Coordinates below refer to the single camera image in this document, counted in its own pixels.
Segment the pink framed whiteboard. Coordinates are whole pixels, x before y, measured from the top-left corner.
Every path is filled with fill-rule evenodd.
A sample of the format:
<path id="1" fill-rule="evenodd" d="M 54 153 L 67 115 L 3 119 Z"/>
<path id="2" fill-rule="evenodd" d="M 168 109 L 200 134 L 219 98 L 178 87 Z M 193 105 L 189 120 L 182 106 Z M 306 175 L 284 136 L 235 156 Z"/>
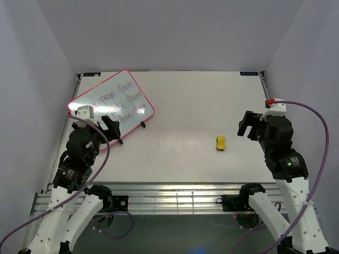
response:
<path id="1" fill-rule="evenodd" d="M 116 74 L 102 72 L 100 77 L 82 75 L 78 92 L 67 107 L 74 114 L 84 105 L 93 107 L 95 121 L 102 129 L 107 128 L 101 120 L 104 115 L 119 121 L 122 138 L 155 114 L 151 102 L 128 70 Z"/>

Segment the yellow whiteboard eraser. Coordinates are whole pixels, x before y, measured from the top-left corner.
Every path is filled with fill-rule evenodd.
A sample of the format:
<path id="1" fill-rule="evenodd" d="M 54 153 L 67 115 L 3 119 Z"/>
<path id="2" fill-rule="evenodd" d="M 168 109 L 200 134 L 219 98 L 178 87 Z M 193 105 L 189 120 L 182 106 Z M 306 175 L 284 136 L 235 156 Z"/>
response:
<path id="1" fill-rule="evenodd" d="M 226 149 L 226 138 L 224 136 L 216 137 L 216 149 L 218 151 L 224 151 Z"/>

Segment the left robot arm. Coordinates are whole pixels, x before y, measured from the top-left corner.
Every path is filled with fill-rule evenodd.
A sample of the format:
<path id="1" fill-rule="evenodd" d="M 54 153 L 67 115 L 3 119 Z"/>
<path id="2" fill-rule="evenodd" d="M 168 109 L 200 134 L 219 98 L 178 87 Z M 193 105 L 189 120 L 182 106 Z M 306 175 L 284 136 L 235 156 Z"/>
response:
<path id="1" fill-rule="evenodd" d="M 74 120 L 52 182 L 47 214 L 31 243 L 20 253 L 71 253 L 91 218 L 112 206 L 107 187 L 87 186 L 100 145 L 120 139 L 119 122 L 103 116 L 104 130 L 90 116 Z"/>

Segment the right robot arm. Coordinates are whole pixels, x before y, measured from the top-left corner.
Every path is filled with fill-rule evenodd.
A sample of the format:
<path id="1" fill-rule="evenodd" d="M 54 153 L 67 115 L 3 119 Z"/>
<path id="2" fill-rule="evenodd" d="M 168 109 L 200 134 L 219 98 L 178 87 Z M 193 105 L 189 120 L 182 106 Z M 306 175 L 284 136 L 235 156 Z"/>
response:
<path id="1" fill-rule="evenodd" d="M 275 239 L 278 253 L 338 253 L 320 228 L 309 190 L 308 170 L 302 155 L 292 148 L 293 128 L 285 116 L 264 116 L 247 111 L 239 122 L 238 136 L 250 127 L 248 138 L 258 141 L 266 166 L 278 186 L 288 218 L 269 200 L 259 183 L 241 187 L 240 206 L 254 210 Z"/>

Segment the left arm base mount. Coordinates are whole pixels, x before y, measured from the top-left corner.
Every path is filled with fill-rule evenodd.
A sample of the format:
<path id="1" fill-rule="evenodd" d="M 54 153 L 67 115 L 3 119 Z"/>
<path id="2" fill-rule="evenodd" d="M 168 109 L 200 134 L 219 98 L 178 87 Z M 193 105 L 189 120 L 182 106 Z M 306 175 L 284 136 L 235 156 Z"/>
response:
<path id="1" fill-rule="evenodd" d="M 109 196 L 103 199 L 103 207 L 100 212 L 127 211 L 128 204 L 129 196 L 127 195 Z"/>

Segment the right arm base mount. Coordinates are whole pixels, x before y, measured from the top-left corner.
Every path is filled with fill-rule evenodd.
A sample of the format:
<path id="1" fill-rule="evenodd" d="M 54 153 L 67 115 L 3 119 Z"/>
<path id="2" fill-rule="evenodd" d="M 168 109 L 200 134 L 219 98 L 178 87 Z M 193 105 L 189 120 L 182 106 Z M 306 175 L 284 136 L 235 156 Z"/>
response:
<path id="1" fill-rule="evenodd" d="M 239 195 L 221 195 L 216 199 L 216 204 L 222 206 L 223 212 L 236 212 L 242 208 Z"/>

